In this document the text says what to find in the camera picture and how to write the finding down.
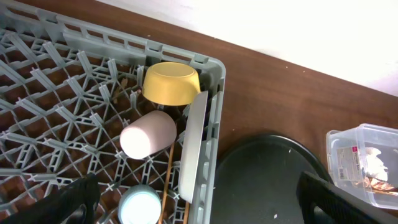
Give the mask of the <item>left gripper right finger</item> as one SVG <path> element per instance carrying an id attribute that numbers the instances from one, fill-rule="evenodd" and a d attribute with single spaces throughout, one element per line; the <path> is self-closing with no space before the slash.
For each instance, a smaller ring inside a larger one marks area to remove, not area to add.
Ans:
<path id="1" fill-rule="evenodd" d="M 296 196 L 305 223 L 397 223 L 397 217 L 309 172 L 301 173 Z"/>

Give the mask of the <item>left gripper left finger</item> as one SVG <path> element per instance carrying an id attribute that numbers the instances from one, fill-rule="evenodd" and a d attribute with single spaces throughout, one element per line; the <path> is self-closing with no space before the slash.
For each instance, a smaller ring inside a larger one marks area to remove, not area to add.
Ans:
<path id="1" fill-rule="evenodd" d="M 1 224 L 93 224 L 99 202 L 98 178 L 88 174 L 5 218 Z"/>

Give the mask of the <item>gold foil wrapper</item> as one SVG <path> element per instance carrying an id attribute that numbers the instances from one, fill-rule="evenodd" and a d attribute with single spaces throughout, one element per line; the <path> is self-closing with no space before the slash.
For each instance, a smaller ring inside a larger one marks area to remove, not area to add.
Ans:
<path id="1" fill-rule="evenodd" d="M 379 194 L 390 194 L 390 195 L 395 195 L 397 194 L 397 187 L 374 178 L 368 178 L 366 177 L 364 179 L 364 186 L 368 189 L 371 189 L 375 193 Z"/>

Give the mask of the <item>white napkin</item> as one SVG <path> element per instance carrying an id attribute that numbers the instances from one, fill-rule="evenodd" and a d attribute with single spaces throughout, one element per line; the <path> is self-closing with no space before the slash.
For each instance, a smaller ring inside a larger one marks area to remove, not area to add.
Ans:
<path id="1" fill-rule="evenodd" d="M 366 163 L 365 173 L 368 177 L 385 181 L 388 180 L 387 170 L 388 168 L 384 165 L 383 161 L 378 158 L 381 155 L 381 151 L 375 147 L 366 148 Z"/>

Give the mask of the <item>blue cup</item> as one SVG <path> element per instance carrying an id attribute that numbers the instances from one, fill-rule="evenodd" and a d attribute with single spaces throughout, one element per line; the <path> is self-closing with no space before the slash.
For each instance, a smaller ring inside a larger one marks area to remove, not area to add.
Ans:
<path id="1" fill-rule="evenodd" d="M 162 206 L 157 192 L 148 185 L 135 185 L 121 197 L 118 218 L 122 224 L 155 224 Z"/>

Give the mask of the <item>pink cup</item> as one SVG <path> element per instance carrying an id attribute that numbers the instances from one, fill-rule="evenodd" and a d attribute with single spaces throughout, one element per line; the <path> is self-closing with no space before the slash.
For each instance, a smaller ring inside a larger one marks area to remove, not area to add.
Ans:
<path id="1" fill-rule="evenodd" d="M 177 127 L 170 115 L 155 110 L 125 127 L 119 138 L 124 153 L 143 159 L 169 147 L 177 136 Z"/>

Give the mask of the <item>grey round plate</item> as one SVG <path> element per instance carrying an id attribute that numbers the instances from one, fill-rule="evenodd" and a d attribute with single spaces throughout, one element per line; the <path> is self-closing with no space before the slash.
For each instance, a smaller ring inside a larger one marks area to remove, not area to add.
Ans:
<path id="1" fill-rule="evenodd" d="M 193 202 L 207 101 L 208 91 L 197 94 L 190 105 L 185 128 L 180 160 L 178 192 L 181 198 L 188 203 Z"/>

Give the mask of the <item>yellow bowl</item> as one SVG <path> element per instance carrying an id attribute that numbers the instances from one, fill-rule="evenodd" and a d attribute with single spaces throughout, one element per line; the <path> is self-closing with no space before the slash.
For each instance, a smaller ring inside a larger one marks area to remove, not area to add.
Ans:
<path id="1" fill-rule="evenodd" d="M 147 69 L 142 94 L 166 106 L 189 105 L 201 92 L 198 72 L 177 62 L 161 62 Z"/>

